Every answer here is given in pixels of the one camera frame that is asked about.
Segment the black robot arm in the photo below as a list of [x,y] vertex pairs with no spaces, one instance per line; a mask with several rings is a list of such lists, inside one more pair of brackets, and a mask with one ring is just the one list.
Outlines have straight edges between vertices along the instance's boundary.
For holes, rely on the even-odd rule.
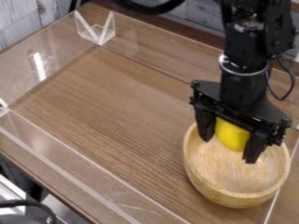
[[282,53],[295,46],[290,0],[219,0],[226,33],[219,56],[220,81],[194,80],[191,105],[200,139],[216,134],[216,120],[248,132],[243,159],[254,164],[280,145],[292,119],[270,101],[271,62],[286,64]]

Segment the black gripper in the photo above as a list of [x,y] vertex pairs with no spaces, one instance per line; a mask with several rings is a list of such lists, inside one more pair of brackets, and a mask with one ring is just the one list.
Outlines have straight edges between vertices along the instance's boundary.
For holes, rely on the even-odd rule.
[[200,139],[207,143],[215,134],[216,118],[250,132],[243,159],[254,164],[267,146],[280,146],[290,116],[267,99],[270,64],[254,73],[219,57],[220,83],[194,80],[191,105]]

